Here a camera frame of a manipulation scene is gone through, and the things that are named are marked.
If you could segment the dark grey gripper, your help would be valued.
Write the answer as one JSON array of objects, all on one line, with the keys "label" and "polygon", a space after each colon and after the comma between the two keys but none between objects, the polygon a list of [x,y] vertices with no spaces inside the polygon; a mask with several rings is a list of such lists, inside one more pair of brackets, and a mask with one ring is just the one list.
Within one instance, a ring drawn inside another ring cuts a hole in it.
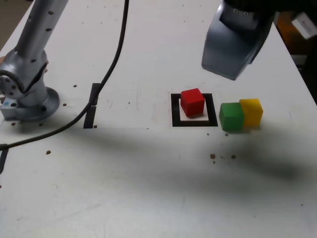
[{"label": "dark grey gripper", "polygon": [[236,80],[260,52],[273,20],[274,13],[241,11],[222,2],[207,32],[202,68]]}]

